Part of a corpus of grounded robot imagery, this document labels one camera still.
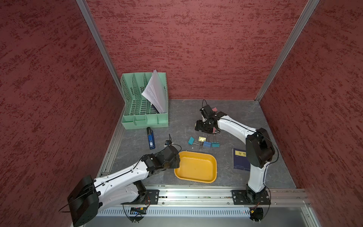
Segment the pale yellow binder clip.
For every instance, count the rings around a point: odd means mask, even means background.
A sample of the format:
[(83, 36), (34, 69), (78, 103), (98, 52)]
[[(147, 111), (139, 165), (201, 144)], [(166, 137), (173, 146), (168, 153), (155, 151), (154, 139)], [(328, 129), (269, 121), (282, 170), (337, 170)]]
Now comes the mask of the pale yellow binder clip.
[(206, 140), (207, 140), (206, 137), (199, 137), (199, 139), (198, 139), (199, 142), (205, 142)]

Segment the blue binder clip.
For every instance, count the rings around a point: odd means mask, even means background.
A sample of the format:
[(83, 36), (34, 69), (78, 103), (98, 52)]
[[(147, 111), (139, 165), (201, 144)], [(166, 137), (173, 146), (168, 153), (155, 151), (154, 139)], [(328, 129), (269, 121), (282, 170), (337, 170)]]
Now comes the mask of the blue binder clip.
[(206, 148), (211, 148), (211, 142), (210, 142), (210, 135), (208, 135), (205, 139), (205, 141), (203, 142), (203, 147), (206, 147)]

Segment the teal binder clip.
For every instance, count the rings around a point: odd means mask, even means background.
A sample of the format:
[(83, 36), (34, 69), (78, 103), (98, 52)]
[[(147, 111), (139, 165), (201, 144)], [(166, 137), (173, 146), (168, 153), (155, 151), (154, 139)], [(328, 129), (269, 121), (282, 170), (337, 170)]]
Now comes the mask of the teal binder clip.
[(220, 147), (220, 143), (217, 141), (216, 135), (213, 135), (213, 141), (211, 142), (211, 146), (213, 148), (219, 148)]
[(190, 137), (190, 139), (188, 140), (188, 144), (202, 147), (202, 144), (199, 141), (196, 141), (193, 137)]

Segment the yellow plastic storage box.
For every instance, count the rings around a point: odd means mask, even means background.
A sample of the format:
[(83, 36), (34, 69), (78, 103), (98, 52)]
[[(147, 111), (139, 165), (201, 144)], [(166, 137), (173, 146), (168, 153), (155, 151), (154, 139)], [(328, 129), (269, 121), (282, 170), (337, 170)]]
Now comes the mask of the yellow plastic storage box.
[(182, 151), (180, 167), (174, 170), (178, 179), (199, 183), (213, 183), (217, 178), (217, 161), (205, 153)]

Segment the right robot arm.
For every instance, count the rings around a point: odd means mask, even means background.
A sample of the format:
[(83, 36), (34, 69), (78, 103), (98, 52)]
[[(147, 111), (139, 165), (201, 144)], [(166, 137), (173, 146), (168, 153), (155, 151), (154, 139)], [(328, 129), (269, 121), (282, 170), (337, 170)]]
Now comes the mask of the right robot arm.
[(199, 111), (202, 119), (196, 122), (196, 131), (208, 134), (226, 131), (245, 144), (246, 157), (251, 168), (243, 196), (247, 203), (257, 204), (266, 192), (265, 174), (276, 152), (267, 130), (243, 125), (223, 112), (212, 110), (209, 105), (203, 106)]

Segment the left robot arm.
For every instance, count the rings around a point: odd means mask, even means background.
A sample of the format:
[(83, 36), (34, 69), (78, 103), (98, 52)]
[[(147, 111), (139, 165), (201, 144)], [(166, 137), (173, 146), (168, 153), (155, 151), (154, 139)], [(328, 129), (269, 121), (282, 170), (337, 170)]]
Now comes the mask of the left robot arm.
[(145, 154), (138, 162), (108, 176), (82, 178), (67, 198), (72, 224), (83, 226), (100, 211), (124, 203), (143, 202), (142, 181), (180, 166), (179, 150), (169, 145), (156, 154)]

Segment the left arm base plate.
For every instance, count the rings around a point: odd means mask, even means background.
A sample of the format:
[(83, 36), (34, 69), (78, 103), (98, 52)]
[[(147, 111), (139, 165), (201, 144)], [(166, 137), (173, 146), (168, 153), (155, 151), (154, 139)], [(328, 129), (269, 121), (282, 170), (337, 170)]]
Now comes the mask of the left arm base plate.
[(133, 202), (125, 204), (144, 204), (144, 205), (157, 205), (159, 200), (159, 190), (146, 190), (146, 192), (139, 196)]

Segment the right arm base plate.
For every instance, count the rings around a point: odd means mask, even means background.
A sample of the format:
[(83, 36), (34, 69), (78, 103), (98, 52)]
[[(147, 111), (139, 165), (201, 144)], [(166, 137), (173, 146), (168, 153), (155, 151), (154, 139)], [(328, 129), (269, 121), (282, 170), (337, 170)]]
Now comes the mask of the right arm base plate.
[(234, 205), (270, 205), (271, 200), (268, 192), (263, 189), (259, 193), (253, 190), (232, 190), (232, 200)]

